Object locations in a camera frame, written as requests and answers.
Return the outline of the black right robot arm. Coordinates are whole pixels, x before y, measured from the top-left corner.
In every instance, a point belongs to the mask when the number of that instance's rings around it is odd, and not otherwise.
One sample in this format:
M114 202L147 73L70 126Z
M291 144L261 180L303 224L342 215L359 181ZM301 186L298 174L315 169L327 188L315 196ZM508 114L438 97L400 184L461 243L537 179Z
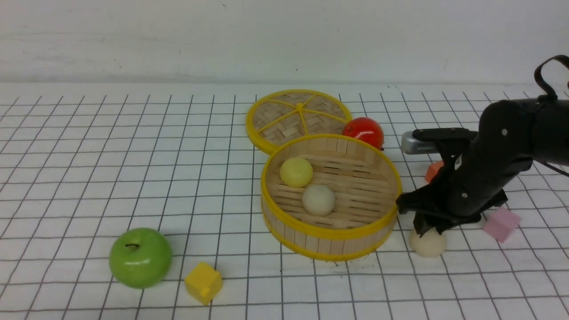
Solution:
M443 167L429 184L400 195L399 214L415 213L414 230L439 234L481 220L507 200L504 186L533 162L568 165L568 101L500 100L484 109L478 130L416 129L404 138L438 153Z

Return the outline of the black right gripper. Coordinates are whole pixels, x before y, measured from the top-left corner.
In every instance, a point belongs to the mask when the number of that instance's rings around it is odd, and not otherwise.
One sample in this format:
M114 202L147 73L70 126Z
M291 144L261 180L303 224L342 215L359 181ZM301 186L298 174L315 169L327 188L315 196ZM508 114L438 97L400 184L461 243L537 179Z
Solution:
M477 136L457 155L441 156L444 166L430 184L398 197L398 212L415 213L419 236L439 235L475 223L481 213L506 202L504 186L528 170L531 133L538 105L532 100L501 100L482 112Z

